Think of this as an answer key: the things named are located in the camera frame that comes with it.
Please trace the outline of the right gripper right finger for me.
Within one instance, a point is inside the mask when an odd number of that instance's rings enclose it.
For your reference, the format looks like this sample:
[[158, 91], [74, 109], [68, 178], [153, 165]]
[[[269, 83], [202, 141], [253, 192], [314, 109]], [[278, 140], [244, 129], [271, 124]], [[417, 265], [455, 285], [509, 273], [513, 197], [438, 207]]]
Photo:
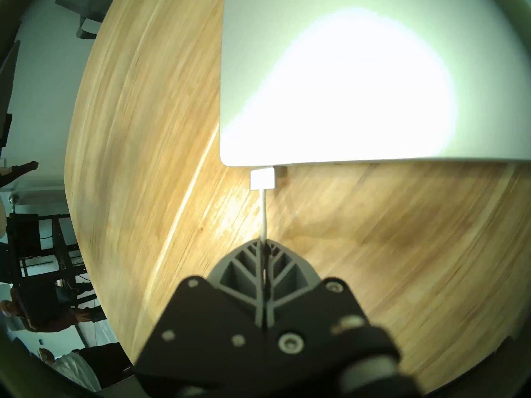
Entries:
[[400, 352], [349, 286], [264, 241], [264, 331], [275, 397], [402, 397]]

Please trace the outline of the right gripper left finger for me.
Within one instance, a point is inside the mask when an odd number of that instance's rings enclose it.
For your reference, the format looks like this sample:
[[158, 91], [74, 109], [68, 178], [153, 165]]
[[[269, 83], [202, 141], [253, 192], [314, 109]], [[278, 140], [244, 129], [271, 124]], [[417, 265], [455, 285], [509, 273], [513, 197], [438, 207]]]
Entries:
[[178, 285], [134, 365], [149, 397], [216, 390], [264, 370], [263, 253], [249, 241], [207, 278]]

